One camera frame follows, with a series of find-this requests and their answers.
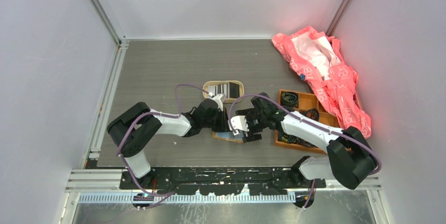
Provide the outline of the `pink white garment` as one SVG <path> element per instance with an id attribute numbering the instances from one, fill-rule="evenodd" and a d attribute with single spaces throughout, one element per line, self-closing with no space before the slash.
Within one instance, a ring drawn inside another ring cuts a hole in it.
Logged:
<path id="1" fill-rule="evenodd" d="M 341 128 L 353 126 L 371 136 L 371 118 L 357 103 L 359 75 L 345 63 L 340 40 L 308 26 L 292 35 L 278 33 L 271 41 Z"/>

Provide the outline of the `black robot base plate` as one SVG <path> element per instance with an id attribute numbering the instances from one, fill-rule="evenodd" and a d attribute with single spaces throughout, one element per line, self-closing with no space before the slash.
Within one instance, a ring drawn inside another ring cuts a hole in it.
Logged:
<path id="1" fill-rule="evenodd" d="M 146 190 L 159 194 L 207 196 L 239 195 L 247 187 L 251 196 L 284 195 L 287 189 L 311 186 L 325 188 L 326 182 L 307 180 L 289 167 L 155 167 L 138 180 Z"/>

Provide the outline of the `dark rolled tie rear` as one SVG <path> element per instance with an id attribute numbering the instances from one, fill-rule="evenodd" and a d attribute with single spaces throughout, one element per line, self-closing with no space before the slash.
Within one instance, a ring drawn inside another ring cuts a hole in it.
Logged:
<path id="1" fill-rule="evenodd" d="M 299 95 L 291 91 L 282 91 L 280 94 L 280 104 L 282 106 L 298 108 L 299 107 Z"/>

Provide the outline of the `stack of cards in tray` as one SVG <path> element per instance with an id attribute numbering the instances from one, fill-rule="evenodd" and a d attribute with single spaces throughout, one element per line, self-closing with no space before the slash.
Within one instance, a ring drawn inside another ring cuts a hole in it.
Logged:
<path id="1" fill-rule="evenodd" d="M 215 94 L 225 94 L 227 98 L 236 99 L 240 97 L 240 85 L 234 82 L 209 85 L 208 91 Z"/>

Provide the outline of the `dark rolled tie front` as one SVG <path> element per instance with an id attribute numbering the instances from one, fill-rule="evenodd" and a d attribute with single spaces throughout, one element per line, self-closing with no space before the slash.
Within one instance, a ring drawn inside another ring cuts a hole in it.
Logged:
<path id="1" fill-rule="evenodd" d="M 285 133 L 278 133 L 278 141 L 288 144 L 297 144 L 298 138 L 296 136 L 288 135 Z"/>

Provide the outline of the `dark rolled tie middle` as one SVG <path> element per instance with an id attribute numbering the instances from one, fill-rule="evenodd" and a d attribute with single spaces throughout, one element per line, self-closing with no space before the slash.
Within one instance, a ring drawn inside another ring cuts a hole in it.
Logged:
<path id="1" fill-rule="evenodd" d="M 305 110 L 302 114 L 315 121 L 319 121 L 320 119 L 319 111 L 316 108 Z"/>

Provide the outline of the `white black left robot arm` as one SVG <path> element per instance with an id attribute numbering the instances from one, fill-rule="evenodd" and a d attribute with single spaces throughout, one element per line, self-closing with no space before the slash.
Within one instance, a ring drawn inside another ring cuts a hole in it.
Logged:
<path id="1" fill-rule="evenodd" d="M 134 184 L 146 189 L 154 180 L 144 153 L 149 141 L 155 135 L 191 137 L 204 128 L 223 133 L 230 131 L 222 103 L 207 98 L 189 112 L 168 114 L 138 102 L 109 123 L 106 131 L 118 147 L 118 154 L 133 172 Z"/>

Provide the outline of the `wooden compartment organizer box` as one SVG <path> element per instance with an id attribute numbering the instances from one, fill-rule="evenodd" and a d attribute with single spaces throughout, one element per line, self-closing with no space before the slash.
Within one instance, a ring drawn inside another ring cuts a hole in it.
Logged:
<path id="1" fill-rule="evenodd" d="M 316 120 L 322 124 L 333 127 L 340 126 L 337 117 L 328 113 L 317 97 L 312 93 L 281 89 L 278 93 L 278 103 L 282 106 L 291 107 L 304 116 Z M 310 144 L 309 142 L 281 132 L 276 132 L 274 145 L 277 147 L 295 149 L 315 154 L 324 154 L 321 149 Z"/>

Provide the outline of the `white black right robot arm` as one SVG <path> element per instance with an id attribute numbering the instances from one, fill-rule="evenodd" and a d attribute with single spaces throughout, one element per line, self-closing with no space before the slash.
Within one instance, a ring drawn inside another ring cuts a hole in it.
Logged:
<path id="1" fill-rule="evenodd" d="M 234 116 L 228 112 L 228 125 L 235 135 L 269 128 L 301 138 L 326 153 L 324 157 L 309 157 L 299 163 L 292 173 L 297 187 L 306 187 L 313 179 L 335 179 L 354 190 L 369 175 L 381 170 L 382 161 L 356 127 L 342 129 L 322 124 L 278 104 L 266 94 L 251 95 L 251 103 L 254 115 Z"/>

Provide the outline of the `beige oval card tray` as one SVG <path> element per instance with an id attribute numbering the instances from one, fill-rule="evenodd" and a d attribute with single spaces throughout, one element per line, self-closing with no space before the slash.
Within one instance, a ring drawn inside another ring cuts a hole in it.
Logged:
<path id="1" fill-rule="evenodd" d="M 245 94 L 245 87 L 238 80 L 214 80 L 204 83 L 203 90 L 212 95 L 223 94 L 226 96 L 224 103 L 229 104 Z"/>

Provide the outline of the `dark rolled tie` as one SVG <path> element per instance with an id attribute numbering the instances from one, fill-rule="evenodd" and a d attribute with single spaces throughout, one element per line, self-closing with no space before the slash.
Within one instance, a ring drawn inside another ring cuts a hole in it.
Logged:
<path id="1" fill-rule="evenodd" d="M 291 91 L 282 91 L 280 94 L 280 104 L 282 106 L 298 108 L 299 107 L 299 95 Z"/>
<path id="2" fill-rule="evenodd" d="M 285 133 L 278 133 L 278 141 L 288 144 L 297 144 L 298 138 L 296 136 L 288 135 Z"/>
<path id="3" fill-rule="evenodd" d="M 319 121 L 320 119 L 319 111 L 316 108 L 305 110 L 302 114 L 315 121 Z"/>

